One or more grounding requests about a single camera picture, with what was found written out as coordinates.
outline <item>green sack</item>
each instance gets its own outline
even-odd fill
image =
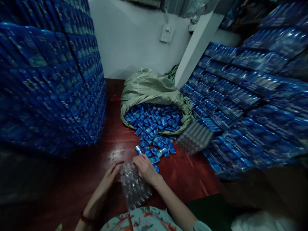
[[[163,131],[165,135],[179,135],[193,120],[192,103],[184,97],[174,84],[164,76],[159,75],[149,68],[142,68],[124,83],[121,95],[121,119],[123,123],[133,128],[124,118],[128,110],[140,103],[175,104],[183,112],[182,126],[175,132]]]

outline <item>stacked boxes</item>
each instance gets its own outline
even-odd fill
[[[107,99],[88,2],[0,6],[1,141],[63,158],[95,144]]]
[[[203,151],[221,179],[307,153],[307,9],[306,2],[280,5],[242,47],[210,43],[182,87],[196,119],[208,116],[224,130]]]

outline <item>floral shirt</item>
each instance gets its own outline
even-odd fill
[[[109,220],[102,231],[182,231],[177,226],[167,211],[155,207],[142,207],[121,214]],[[211,231],[201,221],[196,221],[193,231]]]

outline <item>electrical outlet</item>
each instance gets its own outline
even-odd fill
[[[170,43],[173,35],[173,28],[170,24],[164,24],[161,32],[160,41]]]

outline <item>reddish-brown floor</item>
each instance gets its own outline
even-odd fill
[[[77,150],[43,201],[29,211],[24,224],[31,231],[54,231],[62,223],[64,230],[74,230],[79,214],[87,204],[106,169],[116,160],[130,160],[136,156],[135,146],[140,138],[120,119],[120,94],[109,95],[103,135],[95,147]],[[175,145],[176,154],[158,163],[160,174],[175,194],[184,202],[216,194],[220,182],[201,153],[188,156]],[[126,212],[120,183],[115,183],[104,206],[101,223]],[[156,192],[146,205],[165,208]]]

